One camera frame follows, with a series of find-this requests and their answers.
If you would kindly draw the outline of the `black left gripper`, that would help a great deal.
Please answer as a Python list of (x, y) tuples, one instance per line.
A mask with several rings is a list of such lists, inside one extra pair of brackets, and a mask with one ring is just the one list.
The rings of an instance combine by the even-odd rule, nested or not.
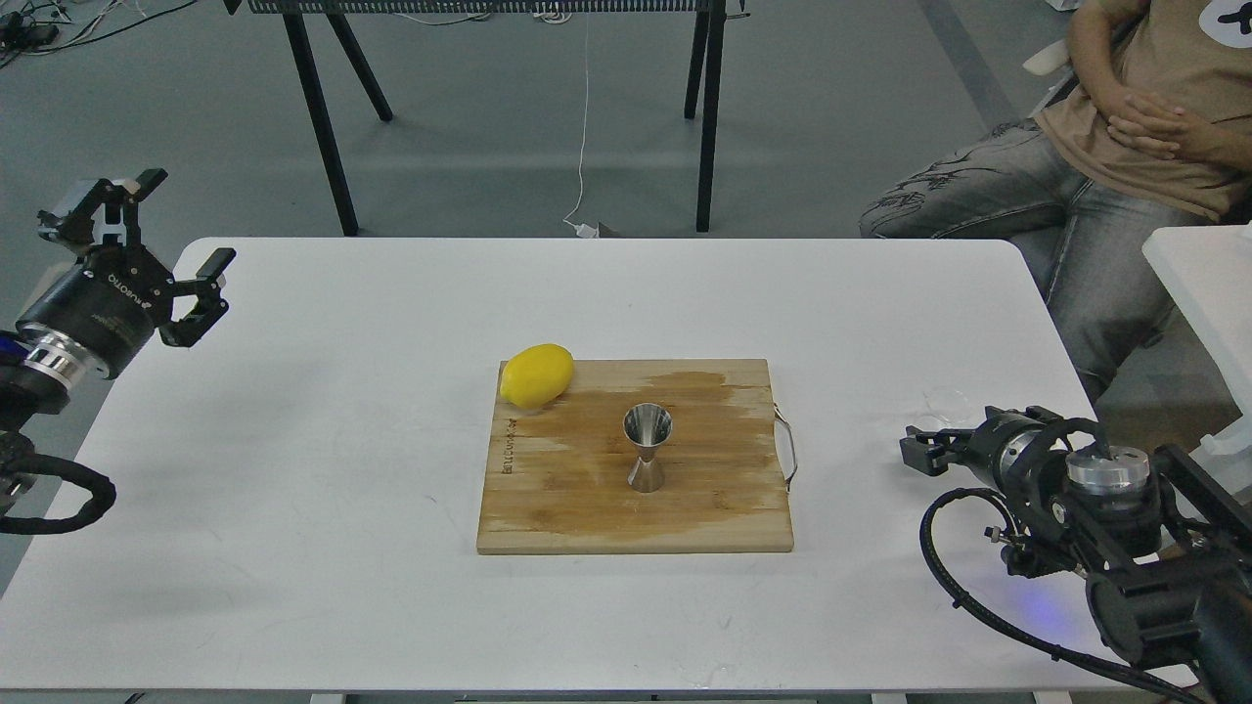
[[(173, 273), (143, 251), (139, 204), (168, 179), (162, 168), (134, 179), (76, 182), (53, 210), (38, 213), (38, 236), (73, 252), (80, 261), (34, 299), (18, 317), (19, 339), (30, 344), (18, 367), (58, 382), (83, 375), (114, 380), (159, 329), (162, 343), (192, 348), (229, 309), (222, 297), (224, 273), (237, 252), (219, 246), (192, 281)], [(108, 225), (121, 225), (95, 242), (94, 215), (103, 210)], [(100, 246), (121, 246), (100, 249)], [(173, 319), (173, 299), (193, 297), (194, 306)]]

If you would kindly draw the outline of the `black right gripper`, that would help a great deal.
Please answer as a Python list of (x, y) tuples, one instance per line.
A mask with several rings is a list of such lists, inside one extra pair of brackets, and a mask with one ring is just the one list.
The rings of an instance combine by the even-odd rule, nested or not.
[(983, 484), (1002, 494), (1010, 489), (1027, 492), (1040, 485), (1048, 487), (1058, 477), (1058, 446), (1050, 443), (1030, 463), (1020, 456), (1043, 428), (1059, 421), (1059, 415), (1038, 406), (1027, 410), (988, 406), (985, 418), (975, 427), (918, 420), (906, 426), (906, 437), (900, 438), (901, 461), (931, 477), (945, 474), (952, 463), (967, 466)]

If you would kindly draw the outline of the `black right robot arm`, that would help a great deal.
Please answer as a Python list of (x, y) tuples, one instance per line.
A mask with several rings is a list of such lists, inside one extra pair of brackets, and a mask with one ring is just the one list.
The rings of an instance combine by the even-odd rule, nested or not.
[[(908, 427), (908, 467), (938, 476), (965, 466), (979, 487), (944, 492), (919, 526), (921, 557), (953, 605), (977, 620), (1096, 676), (1176, 701), (1194, 695), (1154, 676), (1184, 665), (1218, 703), (1247, 703), (1249, 681), (1249, 514), (1179, 447), (1154, 452), (1108, 442), (1090, 418), (1060, 418), (1043, 407), (989, 407), (974, 428)], [(1005, 526), (1007, 574), (1073, 572), (1108, 661), (1030, 636), (958, 584), (933, 539), (939, 509), (982, 499)]]

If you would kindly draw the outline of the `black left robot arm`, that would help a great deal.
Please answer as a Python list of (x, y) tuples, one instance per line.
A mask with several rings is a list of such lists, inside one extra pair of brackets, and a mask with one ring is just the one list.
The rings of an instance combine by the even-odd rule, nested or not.
[(141, 200), (167, 179), (151, 168), (134, 179), (78, 182), (58, 208), (38, 214), (38, 236), (65, 246), (74, 263), (3, 333), (3, 509), (18, 504), (38, 477), (58, 477), (89, 492), (64, 519), (3, 516), (5, 534), (78, 531), (115, 504), (111, 479), (71, 460), (38, 452), (23, 427), (56, 415), (84, 375), (114, 380), (160, 334), (167, 346), (200, 342), (228, 311), (222, 287), (232, 248), (217, 249), (190, 281), (173, 272), (141, 241)]

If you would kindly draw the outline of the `person's right hand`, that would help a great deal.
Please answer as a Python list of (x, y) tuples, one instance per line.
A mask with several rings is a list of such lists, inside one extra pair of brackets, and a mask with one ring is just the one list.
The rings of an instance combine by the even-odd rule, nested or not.
[(1184, 108), (1162, 95), (1131, 88), (1113, 90), (1103, 96), (1101, 114), (1109, 135), (1122, 147), (1161, 159), (1179, 155)]

